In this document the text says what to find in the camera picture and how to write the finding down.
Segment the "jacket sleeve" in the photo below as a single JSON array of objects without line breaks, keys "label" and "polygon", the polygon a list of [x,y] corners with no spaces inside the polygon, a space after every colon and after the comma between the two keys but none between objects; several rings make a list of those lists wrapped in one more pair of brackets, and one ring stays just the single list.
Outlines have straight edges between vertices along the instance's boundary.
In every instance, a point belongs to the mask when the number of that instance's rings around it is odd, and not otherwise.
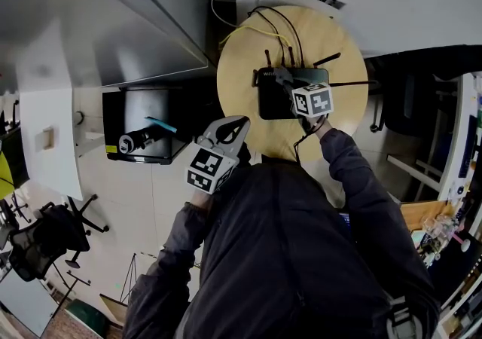
[{"label": "jacket sleeve", "polygon": [[188,307],[189,270],[205,237],[206,212],[186,203],[155,263],[136,282],[123,338],[172,338]]},{"label": "jacket sleeve", "polygon": [[405,296],[410,311],[423,324],[424,337],[432,337],[440,305],[399,206],[350,136],[332,129],[320,143],[331,177],[343,185],[358,251],[386,292],[393,298]]}]

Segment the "hand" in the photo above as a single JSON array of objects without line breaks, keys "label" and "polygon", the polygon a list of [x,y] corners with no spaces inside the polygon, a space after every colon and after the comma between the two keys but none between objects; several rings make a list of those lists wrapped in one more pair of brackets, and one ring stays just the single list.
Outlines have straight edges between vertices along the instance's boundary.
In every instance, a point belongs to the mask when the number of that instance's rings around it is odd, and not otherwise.
[{"label": "hand", "polygon": [[[316,122],[318,122],[322,117],[317,117],[317,118],[307,118],[308,122],[310,122],[310,125],[313,126]],[[316,131],[316,136],[321,139],[323,136],[330,130],[333,129],[333,127],[330,125],[328,122],[328,119],[325,119],[325,122],[323,125]]]},{"label": "hand", "polygon": [[194,189],[193,197],[189,202],[194,206],[197,206],[198,208],[201,208],[202,210],[206,210],[207,212],[209,212],[212,206],[212,195],[207,194],[203,191],[198,191],[197,189]]}]

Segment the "yellow cable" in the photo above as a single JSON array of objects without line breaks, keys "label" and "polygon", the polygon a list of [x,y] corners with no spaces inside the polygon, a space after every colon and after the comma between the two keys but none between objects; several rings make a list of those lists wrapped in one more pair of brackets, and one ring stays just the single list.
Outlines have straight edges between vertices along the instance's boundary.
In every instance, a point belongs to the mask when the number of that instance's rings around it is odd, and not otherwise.
[{"label": "yellow cable", "polygon": [[268,31],[263,31],[262,29],[257,29],[256,27],[253,27],[253,26],[241,26],[241,27],[238,27],[237,29],[235,29],[234,31],[232,31],[232,33],[230,33],[226,38],[224,38],[222,41],[219,42],[219,44],[223,44],[226,42],[226,40],[228,40],[232,34],[240,31],[241,29],[253,29],[255,31],[258,31],[260,32],[261,34],[265,34],[265,35],[269,35],[269,36],[274,36],[275,38],[281,38],[283,39],[286,44],[288,45],[288,47],[291,46],[289,40],[284,36],[284,35],[280,35],[280,34],[275,34],[273,32],[268,32]]}]

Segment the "floor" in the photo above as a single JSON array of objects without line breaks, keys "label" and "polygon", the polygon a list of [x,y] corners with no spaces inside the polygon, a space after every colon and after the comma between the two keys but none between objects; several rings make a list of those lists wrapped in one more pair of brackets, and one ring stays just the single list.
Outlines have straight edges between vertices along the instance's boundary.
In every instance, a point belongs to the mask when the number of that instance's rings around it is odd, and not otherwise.
[{"label": "floor", "polygon": [[[0,313],[0,328],[5,325],[12,327],[13,331],[4,334],[2,339],[36,339],[37,335],[27,329],[19,320],[10,314]],[[74,320],[66,311],[60,310],[48,323],[41,339],[97,339],[99,335]],[[112,325],[107,327],[105,339],[121,339],[122,331]]]},{"label": "floor", "polygon": [[[84,126],[88,130],[103,131],[100,89],[77,90],[75,108],[86,115]],[[380,133],[371,133],[369,126],[373,122],[373,116],[374,101],[370,99],[365,117],[353,138],[382,185],[395,197],[403,198],[410,184],[410,176],[388,163],[386,155],[390,153],[409,157],[417,150],[419,142],[387,129]],[[189,153],[185,151],[170,166],[114,162],[107,159],[105,150],[101,147],[80,159],[79,169],[84,193],[95,193],[99,196],[85,215],[100,224],[105,222],[111,230],[105,234],[93,231],[89,237],[91,250],[81,254],[78,259],[81,268],[74,272],[76,276],[90,280],[91,285],[78,283],[74,296],[101,310],[114,322],[114,317],[99,298],[99,293],[115,299],[121,296],[134,253],[138,275],[154,262],[151,256],[156,256],[166,241],[175,214],[184,202],[189,200],[192,192],[183,182],[188,158]],[[335,206],[343,205],[344,193],[341,184],[330,178],[328,164],[324,160],[304,163],[303,167],[323,184],[328,198]],[[48,201],[63,200],[60,195],[34,182],[27,182],[21,191],[31,209]],[[71,256],[70,252],[56,262],[68,283],[72,283],[72,278],[66,275],[70,268],[63,260]],[[200,251],[197,252],[197,260],[200,260]],[[199,270],[193,268],[191,276],[189,288],[192,297],[199,287]],[[60,290],[64,289],[53,270],[49,271],[48,278]]]}]

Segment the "black cable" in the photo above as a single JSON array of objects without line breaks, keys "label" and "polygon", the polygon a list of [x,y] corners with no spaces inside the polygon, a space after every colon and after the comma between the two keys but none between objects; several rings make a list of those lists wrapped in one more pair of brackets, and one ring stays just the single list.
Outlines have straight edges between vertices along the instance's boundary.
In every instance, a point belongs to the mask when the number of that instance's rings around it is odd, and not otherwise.
[{"label": "black cable", "polygon": [[267,8],[268,10],[272,10],[274,12],[276,12],[278,15],[280,15],[284,20],[286,20],[289,25],[291,26],[291,28],[293,29],[293,32],[296,36],[296,40],[298,42],[298,46],[300,48],[300,58],[301,58],[301,67],[304,67],[304,58],[303,58],[303,48],[301,47],[301,41],[300,41],[300,37],[298,36],[298,33],[296,32],[296,28],[293,26],[293,23],[290,21],[290,19],[288,19],[285,15],[283,15],[281,12],[279,12],[278,10],[275,10],[274,8],[271,8],[271,7],[267,7],[266,5],[258,5],[256,6],[255,8],[253,8],[251,10],[251,12],[254,12],[256,11],[258,8]]},{"label": "black cable", "polygon": [[[260,14],[260,16],[265,19],[274,29],[274,31],[276,32],[277,35],[279,35],[279,32],[278,32],[278,29],[276,28],[276,26],[274,24],[272,24],[260,11],[250,11],[248,12],[248,16],[250,17],[253,12],[256,12],[258,14]],[[283,47],[283,43],[281,42],[281,38],[278,36],[278,42],[279,42],[279,45],[281,46],[281,51],[282,51],[282,55],[281,55],[281,66],[284,66],[285,65],[285,48]]]},{"label": "black cable", "polygon": [[357,84],[376,84],[377,81],[362,81],[362,82],[343,82],[343,83],[330,83],[330,87],[350,86]]},{"label": "black cable", "polygon": [[302,143],[302,141],[304,141],[306,138],[308,138],[309,136],[311,136],[312,134],[316,133],[318,130],[320,130],[322,128],[322,126],[325,124],[325,121],[326,121],[326,118],[328,116],[324,116],[322,118],[319,118],[319,121],[320,122],[315,122],[314,125],[311,126],[311,128],[307,131],[307,133],[301,137],[301,139],[299,141],[296,141],[294,144],[293,144],[293,149],[294,149],[294,155],[296,156],[296,162],[298,165],[301,164],[300,162],[300,155],[298,154],[298,149],[300,147],[300,144]]},{"label": "black cable", "polygon": [[6,179],[3,179],[2,177],[0,177],[0,180],[7,182],[7,184],[12,185],[12,186],[14,187],[14,189],[15,189],[15,185],[12,184],[10,181],[7,181]]}]

